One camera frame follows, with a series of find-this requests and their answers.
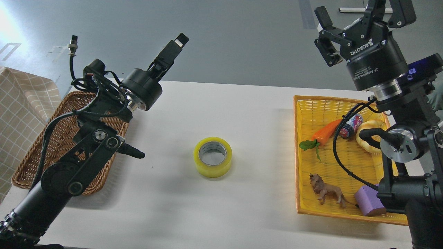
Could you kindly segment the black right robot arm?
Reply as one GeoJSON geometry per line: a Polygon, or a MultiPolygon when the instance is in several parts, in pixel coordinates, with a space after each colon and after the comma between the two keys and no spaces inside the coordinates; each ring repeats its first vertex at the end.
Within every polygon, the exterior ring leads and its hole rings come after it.
{"type": "Polygon", "coordinates": [[[368,103],[353,107],[341,121],[375,103],[389,111],[395,124],[386,131],[364,129],[359,137],[382,151],[383,178],[375,189],[387,212],[407,217],[414,249],[441,249],[442,242],[442,130],[428,102],[432,82],[442,72],[442,58],[431,55],[407,63],[392,36],[393,28],[416,21],[411,0],[391,0],[392,15],[383,20],[384,0],[370,0],[361,18],[345,29],[333,26],[324,6],[314,13],[321,29],[315,45],[328,66],[341,61],[358,91],[371,91],[368,103]]]}

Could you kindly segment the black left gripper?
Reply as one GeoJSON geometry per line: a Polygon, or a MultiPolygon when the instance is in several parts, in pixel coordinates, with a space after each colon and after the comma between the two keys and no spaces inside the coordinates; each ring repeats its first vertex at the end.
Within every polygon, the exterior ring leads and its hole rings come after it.
{"type": "Polygon", "coordinates": [[[163,92],[160,80],[172,67],[188,41],[189,38],[180,33],[166,44],[147,70],[136,68],[121,82],[123,88],[131,91],[139,99],[140,109],[147,111],[158,100],[163,92]]]}

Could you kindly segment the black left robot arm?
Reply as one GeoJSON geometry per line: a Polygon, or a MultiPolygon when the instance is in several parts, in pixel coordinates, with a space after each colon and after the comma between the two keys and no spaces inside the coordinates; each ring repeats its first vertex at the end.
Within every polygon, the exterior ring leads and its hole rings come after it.
{"type": "Polygon", "coordinates": [[[74,196],[81,195],[116,153],[134,158],[145,154],[128,145],[103,118],[129,123],[136,109],[149,110],[162,94],[160,80],[174,64],[189,38],[180,33],[169,41],[146,70],[134,69],[124,80],[99,59],[83,70],[71,84],[80,91],[95,93],[95,99],[81,109],[52,120],[43,135],[40,162],[31,188],[19,205],[1,221],[2,249],[61,249],[59,244],[38,246],[40,238],[74,196]],[[76,117],[79,131],[75,145],[58,161],[44,169],[52,133],[60,121],[76,117]]]}

